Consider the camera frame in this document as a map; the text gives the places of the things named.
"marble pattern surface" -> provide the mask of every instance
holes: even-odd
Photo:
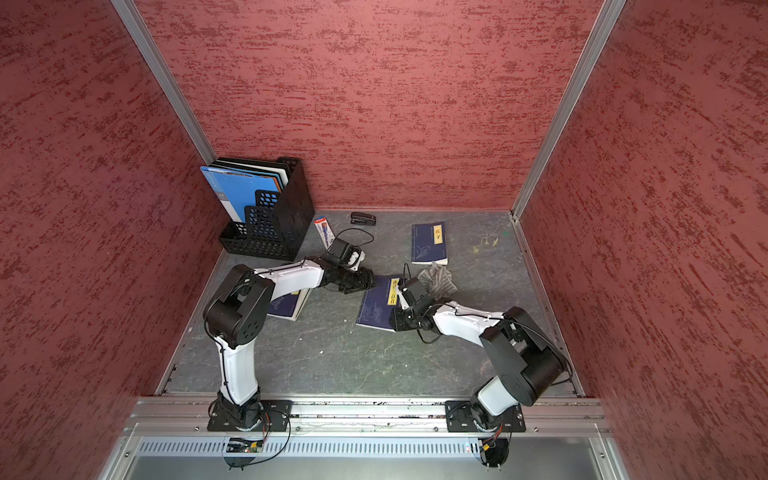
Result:
[[[349,213],[325,212],[334,232],[349,225]],[[458,292],[453,299],[484,310],[526,309],[544,326],[523,259],[507,214],[377,213],[366,229],[376,236],[364,265],[377,274],[402,272],[410,260],[411,224],[445,221],[449,265]],[[341,238],[367,240],[350,231]],[[320,254],[323,245],[314,227],[300,251]],[[216,286],[238,263],[277,266],[281,262],[232,255],[220,269]],[[423,266],[411,265],[413,275]],[[482,347],[444,336],[432,345],[415,332],[391,333],[355,325],[363,293],[342,295],[314,289],[296,322],[269,319],[256,339],[256,373],[262,391],[275,394],[358,394],[467,396],[495,375]],[[185,340],[170,392],[213,392],[219,389],[218,358],[196,319]],[[549,396],[571,395],[569,384],[553,387]]]

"crumpled cloth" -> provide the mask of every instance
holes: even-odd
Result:
[[[458,288],[452,281],[453,274],[445,265],[432,262],[428,269],[419,272],[418,278],[436,299],[451,296],[458,292]]]

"wall panel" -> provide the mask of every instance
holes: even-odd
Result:
[[[767,19],[627,2],[523,214],[634,480],[768,477]]]
[[[93,478],[226,214],[108,0],[0,6],[0,478]]]
[[[219,155],[321,207],[506,209],[600,0],[137,0]]]

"desk file organizer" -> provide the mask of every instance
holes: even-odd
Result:
[[[229,253],[291,262],[296,258],[315,215],[304,169],[298,158],[281,157],[290,179],[283,192],[256,190],[245,207],[246,223],[230,221],[219,237]]]

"yellow book title label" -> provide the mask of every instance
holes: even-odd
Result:
[[[387,305],[397,305],[397,280],[393,278],[389,281],[389,298],[386,301]]]
[[[432,227],[433,235],[435,237],[435,245],[442,243],[442,225],[435,225]]]

